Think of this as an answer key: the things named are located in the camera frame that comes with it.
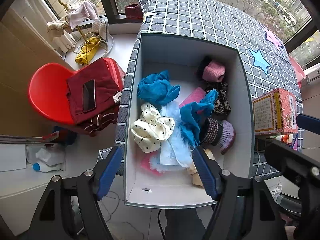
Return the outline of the light blue fluffy cloth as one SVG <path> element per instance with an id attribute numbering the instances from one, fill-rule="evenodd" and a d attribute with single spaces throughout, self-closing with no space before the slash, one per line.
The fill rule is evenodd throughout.
<path id="1" fill-rule="evenodd" d="M 175 127 L 169 139 L 161 144 L 160 152 L 150 158 L 150 168 L 159 173 L 165 173 L 191 167 L 193 162 L 191 149 L 181 133 L 182 120 L 178 103 L 172 101 L 162 106 L 161 115 L 172 117 L 175 121 Z"/>

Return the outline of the purple brown knitted hat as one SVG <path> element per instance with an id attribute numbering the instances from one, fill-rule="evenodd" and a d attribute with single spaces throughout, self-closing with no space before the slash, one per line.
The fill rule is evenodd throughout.
<path id="1" fill-rule="evenodd" d="M 233 146 L 235 136 L 230 122 L 206 118 L 200 129 L 199 141 L 201 146 L 219 146 L 220 153 L 225 154 Z"/>

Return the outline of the white polka dot scrunchie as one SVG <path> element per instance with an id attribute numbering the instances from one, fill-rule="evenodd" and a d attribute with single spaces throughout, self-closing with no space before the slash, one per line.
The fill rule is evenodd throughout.
<path id="1" fill-rule="evenodd" d="M 151 153 L 159 150 L 161 144 L 171 137 L 175 125 L 172 117 L 161 116 L 158 109 L 147 102 L 141 105 L 140 118 L 130 129 L 139 148 L 144 153 Z"/>

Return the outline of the leopard print scarf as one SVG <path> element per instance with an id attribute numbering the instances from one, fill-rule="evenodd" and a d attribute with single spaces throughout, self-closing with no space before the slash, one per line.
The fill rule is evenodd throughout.
<path id="1" fill-rule="evenodd" d="M 222 116 L 226 118 L 231 107 L 227 99 L 228 84 L 226 82 L 205 82 L 205 93 L 208 94 L 211 90 L 216 90 L 218 95 L 214 102 L 214 110 L 212 115 Z"/>

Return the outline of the blue crinkled cloth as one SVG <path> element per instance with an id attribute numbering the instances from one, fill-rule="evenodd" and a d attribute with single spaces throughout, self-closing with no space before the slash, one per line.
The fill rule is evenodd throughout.
<path id="1" fill-rule="evenodd" d="M 137 97 L 154 106 L 174 101 L 180 93 L 180 85 L 171 85 L 167 70 L 142 78 L 137 87 Z"/>

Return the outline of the pink black knitted cuff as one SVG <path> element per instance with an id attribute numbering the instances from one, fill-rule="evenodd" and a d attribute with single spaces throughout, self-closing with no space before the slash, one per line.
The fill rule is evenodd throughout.
<path id="1" fill-rule="evenodd" d="M 205 56 L 198 66 L 196 76 L 200 80 L 220 83 L 225 77 L 225 66 L 210 56 Z"/>

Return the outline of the red yellow cardboard box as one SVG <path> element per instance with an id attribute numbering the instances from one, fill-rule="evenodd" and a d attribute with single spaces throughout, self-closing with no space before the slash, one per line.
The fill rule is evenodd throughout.
<path id="1" fill-rule="evenodd" d="M 276 88 L 252 101 L 255 135 L 287 135 L 298 132 L 296 97 Z"/>

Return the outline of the white plastic bottle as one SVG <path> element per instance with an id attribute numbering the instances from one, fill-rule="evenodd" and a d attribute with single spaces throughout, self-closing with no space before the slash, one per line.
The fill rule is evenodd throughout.
<path id="1" fill-rule="evenodd" d="M 57 153 L 36 153 L 37 162 L 33 164 L 36 172 L 48 173 L 65 169 L 65 155 Z"/>

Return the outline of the dark red garment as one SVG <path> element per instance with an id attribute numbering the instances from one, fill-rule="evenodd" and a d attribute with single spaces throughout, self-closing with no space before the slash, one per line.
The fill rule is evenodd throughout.
<path id="1" fill-rule="evenodd" d="M 67 79 L 72 119 L 92 137 L 117 121 L 122 88 L 116 66 L 110 58 L 99 58 Z"/>

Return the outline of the black smartphone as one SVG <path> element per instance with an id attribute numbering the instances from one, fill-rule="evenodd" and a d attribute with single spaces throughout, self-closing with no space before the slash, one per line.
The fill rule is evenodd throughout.
<path id="1" fill-rule="evenodd" d="M 91 79 L 82 85 L 82 110 L 83 112 L 90 112 L 95 108 L 95 79 Z"/>

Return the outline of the pink paper sheet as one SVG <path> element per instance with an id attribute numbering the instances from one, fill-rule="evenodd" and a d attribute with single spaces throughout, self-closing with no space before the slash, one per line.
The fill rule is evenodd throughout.
<path id="1" fill-rule="evenodd" d="M 204 97 L 206 93 L 201 87 L 197 87 L 190 95 L 188 95 L 180 104 L 179 108 L 192 103 L 197 102 L 199 103 Z"/>

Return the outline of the grey storage box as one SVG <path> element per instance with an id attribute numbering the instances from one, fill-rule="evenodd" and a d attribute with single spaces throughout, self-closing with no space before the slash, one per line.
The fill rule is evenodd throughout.
<path id="1" fill-rule="evenodd" d="M 216 91 L 184 104 L 198 87 L 196 76 L 208 56 L 225 67 L 231 112 L 216 117 L 218 127 L 203 126 L 211 116 Z M 252 100 L 240 53 L 193 37 L 143 33 L 133 65 L 127 69 L 116 139 L 125 157 L 125 203 L 178 209 L 210 205 L 213 199 L 195 186 L 188 172 L 192 150 L 204 142 L 219 166 L 249 178 L 254 151 Z"/>

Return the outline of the red plastic chair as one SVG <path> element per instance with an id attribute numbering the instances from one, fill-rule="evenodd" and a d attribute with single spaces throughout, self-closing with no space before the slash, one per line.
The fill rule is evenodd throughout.
<path id="1" fill-rule="evenodd" d="M 120 81 L 123 90 L 125 73 L 118 64 L 115 69 L 117 70 L 116 81 Z M 58 63 L 43 65 L 35 72 L 29 83 L 28 96 L 31 106 L 50 121 L 77 127 L 71 116 L 66 93 L 67 79 L 78 71 L 69 70 Z"/>

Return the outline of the gold coat rack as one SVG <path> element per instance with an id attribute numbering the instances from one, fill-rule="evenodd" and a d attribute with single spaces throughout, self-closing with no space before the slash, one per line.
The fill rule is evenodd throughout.
<path id="1" fill-rule="evenodd" d="M 63 2 L 62 0 L 58 0 L 58 3 L 64 7 L 64 10 L 65 10 L 66 14 L 70 9 L 75 9 L 75 8 L 71 7 L 70 5 L 66 4 L 65 2 Z M 64 21 L 67 20 L 66 19 L 66 14 L 62 18 Z M 108 19 L 107 18 L 102 19 L 102 18 L 99 17 L 97 20 L 92 20 L 91 31 L 89 31 L 88 33 L 84 33 L 84 31 L 81 29 L 80 25 L 77 25 L 75 27 L 75 29 L 80 34 L 79 41 L 80 41 L 80 39 L 83 40 L 83 43 L 80 44 L 80 46 L 82 46 L 85 42 L 87 42 L 87 40 L 90 37 L 97 36 L 101 40 L 100 43 L 99 43 L 99 46 L 102 47 L 106 51 L 106 55 L 108 54 L 107 43 L 108 43 L 108 39 L 109 39 L 109 23 L 108 23 Z"/>

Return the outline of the grey checked mattress cover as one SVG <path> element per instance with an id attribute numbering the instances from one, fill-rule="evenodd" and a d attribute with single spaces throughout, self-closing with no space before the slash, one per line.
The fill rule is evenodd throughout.
<path id="1" fill-rule="evenodd" d="M 283 42 L 270 28 L 239 9 L 216 0 L 138 0 L 147 16 L 141 25 L 125 72 L 124 92 L 114 144 L 125 146 L 129 96 L 142 33 L 175 34 L 216 42 L 237 49 L 244 64 L 250 95 L 285 88 L 303 104 L 294 67 Z"/>

